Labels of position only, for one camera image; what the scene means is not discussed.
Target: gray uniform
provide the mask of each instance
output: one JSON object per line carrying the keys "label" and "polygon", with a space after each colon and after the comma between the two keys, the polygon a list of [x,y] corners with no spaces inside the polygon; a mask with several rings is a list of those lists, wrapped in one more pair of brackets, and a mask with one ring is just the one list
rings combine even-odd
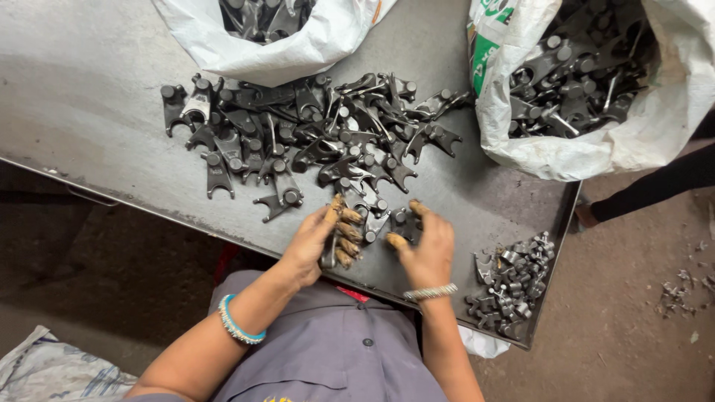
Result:
{"label": "gray uniform", "polygon": [[[214,291],[211,310],[260,271],[231,274]],[[365,303],[317,282],[302,289],[252,346],[213,397],[216,402],[446,401],[422,363],[412,323],[399,311]],[[137,396],[131,402],[180,402]]]}

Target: gray metal tabletop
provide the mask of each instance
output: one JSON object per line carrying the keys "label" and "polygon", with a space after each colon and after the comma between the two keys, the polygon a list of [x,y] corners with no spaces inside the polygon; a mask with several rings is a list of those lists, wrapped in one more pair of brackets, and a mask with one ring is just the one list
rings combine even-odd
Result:
{"label": "gray metal tabletop", "polygon": [[[366,72],[395,72],[417,82],[417,101],[444,89],[465,91],[470,80],[466,19],[469,0],[398,1],[353,55],[327,75],[333,84]],[[298,223],[329,202],[331,186],[317,186],[318,166],[296,180],[305,203],[264,224],[265,205],[253,199],[272,188],[235,181],[236,199],[217,190],[206,197],[202,150],[164,134],[163,84],[193,88],[197,72],[145,0],[16,1],[0,13],[0,159],[114,198],[211,235],[279,256]],[[216,77],[206,74],[207,78]],[[438,120],[461,135],[453,159],[425,147],[409,194],[382,181],[391,209],[416,197],[455,228],[453,282],[464,296],[475,285],[472,252],[510,245],[538,231],[557,232],[570,213],[569,186],[498,166],[479,146],[474,111]],[[393,252],[377,241],[349,270],[331,277],[391,295],[408,289]],[[463,297],[454,297],[458,316]]]}

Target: floor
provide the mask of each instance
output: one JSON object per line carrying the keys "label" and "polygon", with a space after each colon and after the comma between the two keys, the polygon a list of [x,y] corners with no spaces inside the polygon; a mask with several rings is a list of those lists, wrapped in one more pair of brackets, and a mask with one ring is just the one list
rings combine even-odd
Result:
{"label": "floor", "polygon": [[[643,173],[587,180],[594,200]],[[0,190],[63,193],[0,165]],[[566,238],[531,352],[473,358],[487,401],[715,401],[715,306],[659,308],[661,284],[715,261],[712,189]],[[61,340],[141,374],[206,314],[222,242],[130,207],[3,205],[0,356],[42,324]],[[704,240],[713,246],[695,251]]]}

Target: bracelet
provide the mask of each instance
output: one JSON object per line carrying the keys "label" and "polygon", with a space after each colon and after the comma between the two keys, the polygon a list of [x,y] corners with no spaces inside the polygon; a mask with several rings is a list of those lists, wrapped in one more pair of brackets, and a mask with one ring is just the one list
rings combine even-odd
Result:
{"label": "bracelet", "polygon": [[219,302],[219,314],[221,315],[221,321],[224,323],[224,327],[228,330],[232,337],[240,340],[243,343],[248,343],[249,345],[255,345],[261,343],[266,337],[266,331],[259,333],[258,335],[248,335],[243,332],[238,325],[233,322],[231,315],[228,313],[228,302],[235,298],[236,295],[226,295]]}
{"label": "bracelet", "polygon": [[443,298],[457,291],[457,285],[450,283],[436,288],[422,288],[410,290],[403,293],[403,297],[410,301],[420,301],[424,299]]}

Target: table handle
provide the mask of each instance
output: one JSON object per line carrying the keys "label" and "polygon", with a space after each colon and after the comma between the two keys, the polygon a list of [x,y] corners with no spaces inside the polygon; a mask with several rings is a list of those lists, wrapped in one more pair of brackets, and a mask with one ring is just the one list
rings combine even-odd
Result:
{"label": "table handle", "polygon": [[77,197],[82,197],[86,200],[96,202],[97,204],[106,205],[107,207],[116,207],[117,205],[119,205],[119,201],[109,199],[109,198],[107,198],[103,195],[100,195],[98,193],[91,192],[91,191],[85,190],[83,188],[75,187],[73,185],[65,185],[65,186],[67,187],[67,191],[69,191],[73,195],[76,195]]}

